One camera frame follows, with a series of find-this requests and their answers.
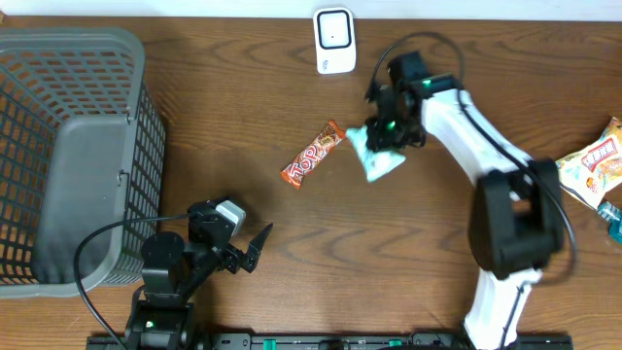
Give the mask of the orange Top chocolate bar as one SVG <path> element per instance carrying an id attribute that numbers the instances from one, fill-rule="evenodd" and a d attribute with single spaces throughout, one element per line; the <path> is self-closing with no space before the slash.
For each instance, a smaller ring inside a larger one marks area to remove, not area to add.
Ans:
<path id="1" fill-rule="evenodd" d="M 315 139 L 280 172 L 281 178 L 299 189 L 305 176 L 312 172 L 344 138 L 345 131 L 334 120 L 328 121 Z"/>

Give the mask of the teal wet wipes pack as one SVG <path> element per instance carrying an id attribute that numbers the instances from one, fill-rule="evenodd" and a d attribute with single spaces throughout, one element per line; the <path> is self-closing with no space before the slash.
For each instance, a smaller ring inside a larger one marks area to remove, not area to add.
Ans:
<path id="1" fill-rule="evenodd" d="M 406 156 L 396 151 L 371 151 L 366 146 L 366 141 L 368 140 L 366 126 L 348 128 L 346 137 L 352 144 L 362 164 L 368 183 L 372 183 L 387 175 L 406 161 Z"/>

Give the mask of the yellow wiper bag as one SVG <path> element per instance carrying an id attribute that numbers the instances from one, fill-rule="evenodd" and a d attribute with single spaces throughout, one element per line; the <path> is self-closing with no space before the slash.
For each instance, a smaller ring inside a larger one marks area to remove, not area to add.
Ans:
<path id="1" fill-rule="evenodd" d="M 612 117 L 597 141 L 556 161 L 561 187 L 597 209 L 607 192 L 621 184 L 621 121 Z"/>

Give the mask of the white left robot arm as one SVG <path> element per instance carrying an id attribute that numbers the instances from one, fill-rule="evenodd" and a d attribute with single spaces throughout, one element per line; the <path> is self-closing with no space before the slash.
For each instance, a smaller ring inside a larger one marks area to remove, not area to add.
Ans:
<path id="1" fill-rule="evenodd" d="M 191 297 L 217 271 L 253 272 L 273 229 L 268 224 L 242 251 L 230 240 L 246 212 L 228 198 L 195 202 L 187 217 L 188 240 L 164 231 L 142 245 L 145 298 L 133 298 L 124 332 L 128 349 L 210 349 L 211 336 L 196 324 Z"/>

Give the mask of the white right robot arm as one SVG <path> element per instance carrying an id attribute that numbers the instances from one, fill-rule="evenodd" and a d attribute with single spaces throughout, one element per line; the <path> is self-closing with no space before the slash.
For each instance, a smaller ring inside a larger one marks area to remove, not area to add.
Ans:
<path id="1" fill-rule="evenodd" d="M 433 75 L 418 52 L 388 61 L 390 84 L 372 82 L 365 122 L 367 177 L 384 175 L 400 151 L 436 138 L 474 186 L 467 238 L 478 265 L 473 304 L 463 321 L 466 346 L 516 344 L 518 320 L 569 232 L 553 160 L 535 160 L 504 138 L 474 106 L 460 79 Z"/>

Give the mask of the blue mouthwash bottle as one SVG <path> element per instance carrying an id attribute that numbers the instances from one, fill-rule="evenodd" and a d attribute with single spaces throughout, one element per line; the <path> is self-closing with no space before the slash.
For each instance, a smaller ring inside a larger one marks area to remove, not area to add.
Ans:
<path id="1" fill-rule="evenodd" d="M 599 205 L 597 213 L 608 223 L 608 235 L 621 244 L 621 210 L 605 201 Z"/>

